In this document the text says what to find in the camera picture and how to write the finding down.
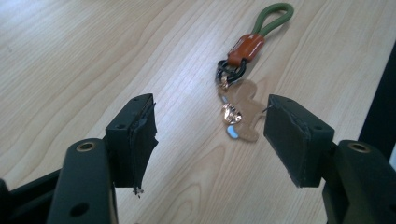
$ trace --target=orange leather tab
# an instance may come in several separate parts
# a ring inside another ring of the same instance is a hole
[[[240,67],[243,59],[249,63],[262,48],[264,42],[264,36],[262,35],[243,35],[228,52],[228,65]]]

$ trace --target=green strap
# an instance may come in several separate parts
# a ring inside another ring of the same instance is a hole
[[[264,24],[265,19],[274,12],[278,11],[286,11],[284,15],[281,17],[277,18],[274,21],[271,21],[268,25],[264,26],[262,28],[262,25]],[[256,20],[256,24],[254,24],[253,31],[251,33],[253,34],[259,34],[262,36],[268,35],[272,30],[274,30],[276,27],[282,25],[286,21],[290,20],[291,16],[293,15],[294,9],[290,4],[287,3],[276,3],[273,4],[269,7],[266,7],[265,9],[262,10],[260,13],[259,17]]]

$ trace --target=metal clip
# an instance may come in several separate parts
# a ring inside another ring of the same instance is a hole
[[[241,113],[233,104],[225,104],[222,108],[222,112],[224,112],[224,122],[228,124],[238,123],[242,119]]]
[[[228,84],[227,76],[221,77],[221,83],[219,84],[219,87],[222,88],[224,91],[228,90],[228,87],[230,87],[230,84]]]

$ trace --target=table surface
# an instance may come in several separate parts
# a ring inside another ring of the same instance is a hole
[[[335,143],[357,139],[395,41],[396,1],[287,2],[292,19],[244,75],[255,100],[292,98]],[[232,140],[221,118],[217,62],[273,3],[2,1],[0,176],[15,189],[61,168],[71,144],[103,137],[152,92],[159,145],[142,197],[117,189],[120,223],[325,223],[321,188],[295,188],[262,134]]]

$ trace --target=black plastic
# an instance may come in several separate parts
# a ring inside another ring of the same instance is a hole
[[[341,141],[334,163],[348,199],[342,223],[396,223],[396,172],[377,148]]]
[[[45,223],[59,173],[44,175],[12,191],[7,191],[1,180],[0,223]]]
[[[76,142],[67,149],[47,223],[117,223],[113,188],[104,141]]]
[[[117,188],[141,189],[152,150],[157,146],[157,128],[152,94],[128,102],[106,128],[106,145]]]
[[[264,135],[297,187],[317,187],[318,164],[330,150],[334,129],[289,98],[270,95]]]

